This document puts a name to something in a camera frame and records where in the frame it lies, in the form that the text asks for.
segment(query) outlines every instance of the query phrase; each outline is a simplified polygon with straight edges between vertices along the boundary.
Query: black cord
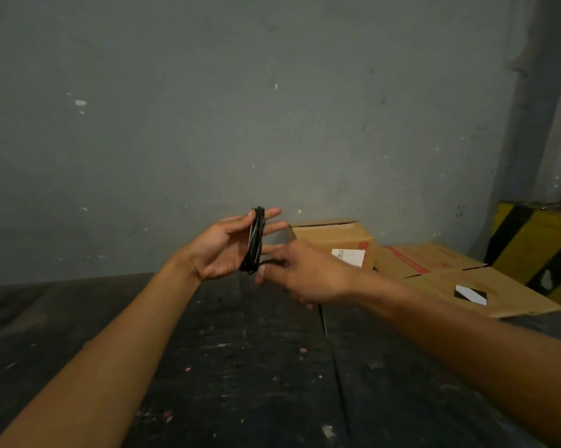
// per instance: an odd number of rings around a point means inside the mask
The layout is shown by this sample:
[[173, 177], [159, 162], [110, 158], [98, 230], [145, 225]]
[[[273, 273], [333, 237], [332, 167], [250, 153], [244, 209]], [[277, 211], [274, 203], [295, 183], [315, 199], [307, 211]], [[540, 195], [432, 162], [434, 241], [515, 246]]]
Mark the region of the black cord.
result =
[[255, 220], [251, 224], [249, 229], [249, 240], [247, 242], [247, 253], [239, 270], [247, 272], [249, 274], [255, 273], [260, 267], [260, 255], [262, 254], [262, 236], [264, 235], [264, 226], [266, 225], [266, 220], [264, 218], [264, 208], [254, 207], [255, 210]]

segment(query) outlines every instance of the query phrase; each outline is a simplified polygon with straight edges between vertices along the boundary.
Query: cardboard box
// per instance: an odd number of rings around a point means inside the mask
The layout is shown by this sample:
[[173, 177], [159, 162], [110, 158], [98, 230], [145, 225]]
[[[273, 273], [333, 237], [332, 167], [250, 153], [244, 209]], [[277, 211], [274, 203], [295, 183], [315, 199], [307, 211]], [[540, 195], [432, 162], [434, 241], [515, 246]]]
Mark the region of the cardboard box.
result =
[[[378, 247], [374, 268], [427, 295], [492, 318], [561, 310], [558, 303], [486, 264], [432, 242]], [[467, 300], [457, 287], [484, 296], [486, 304]]]
[[324, 251], [362, 269], [374, 267], [376, 241], [352, 218], [333, 218], [289, 224], [289, 240], [307, 240]]

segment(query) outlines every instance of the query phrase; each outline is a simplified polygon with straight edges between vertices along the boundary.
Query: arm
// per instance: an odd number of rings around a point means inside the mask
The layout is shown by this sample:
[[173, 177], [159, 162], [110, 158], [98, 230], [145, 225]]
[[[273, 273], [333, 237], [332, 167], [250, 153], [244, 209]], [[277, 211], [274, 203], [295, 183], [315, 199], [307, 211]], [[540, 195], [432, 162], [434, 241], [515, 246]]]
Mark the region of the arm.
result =
[[[266, 218], [281, 210], [266, 211]], [[179, 249], [148, 286], [79, 352], [0, 436], [0, 447], [119, 447], [197, 286], [237, 270], [251, 211], [210, 226]], [[284, 229], [266, 225], [264, 234]], [[264, 254], [278, 249], [265, 245]]]
[[304, 242], [273, 255], [264, 279], [303, 303], [354, 301], [444, 361], [496, 406], [548, 442], [561, 445], [561, 341], [481, 316], [362, 271]]

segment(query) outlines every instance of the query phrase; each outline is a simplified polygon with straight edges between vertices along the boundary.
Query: black cable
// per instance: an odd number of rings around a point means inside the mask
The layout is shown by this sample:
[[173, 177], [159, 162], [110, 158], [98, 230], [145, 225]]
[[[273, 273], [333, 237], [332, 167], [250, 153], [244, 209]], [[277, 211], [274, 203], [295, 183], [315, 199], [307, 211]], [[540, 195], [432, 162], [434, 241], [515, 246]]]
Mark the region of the black cable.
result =
[[247, 272], [249, 274], [255, 273], [260, 267], [260, 255], [262, 254], [262, 236], [264, 235], [264, 226], [266, 225], [266, 220], [264, 218], [264, 208], [254, 207], [255, 219], [254, 223], [251, 224], [249, 229], [249, 240], [247, 242], [247, 253], [239, 270]]

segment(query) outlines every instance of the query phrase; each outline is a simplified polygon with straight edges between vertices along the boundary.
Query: black table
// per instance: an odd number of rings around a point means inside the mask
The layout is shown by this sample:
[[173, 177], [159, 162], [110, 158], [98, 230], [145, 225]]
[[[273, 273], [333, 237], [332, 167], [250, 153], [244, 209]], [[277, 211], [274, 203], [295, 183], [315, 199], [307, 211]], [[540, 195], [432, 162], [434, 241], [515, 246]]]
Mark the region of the black table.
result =
[[[150, 277], [0, 287], [0, 432]], [[508, 322], [561, 338], [561, 313]], [[366, 311], [238, 273], [200, 286], [124, 444], [204, 445], [541, 446]]]

